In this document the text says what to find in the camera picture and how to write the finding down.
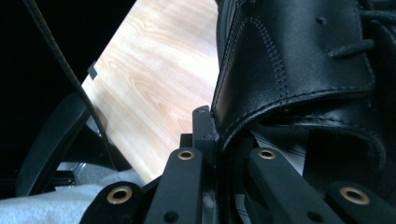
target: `shoelace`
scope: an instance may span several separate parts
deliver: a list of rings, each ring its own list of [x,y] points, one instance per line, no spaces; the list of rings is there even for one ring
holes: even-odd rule
[[[382,21],[384,23],[396,24],[396,14],[387,11],[377,10],[360,10],[363,20]],[[351,54],[361,53],[375,46],[373,39],[363,39],[354,44],[342,46],[339,48],[328,50],[328,54],[332,58],[343,58]]]

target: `wooden board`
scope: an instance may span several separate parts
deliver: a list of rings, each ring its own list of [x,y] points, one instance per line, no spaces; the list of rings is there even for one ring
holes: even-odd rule
[[[219,72],[214,0],[137,0],[83,88],[106,132],[149,182],[161,175],[191,112],[210,105]]]

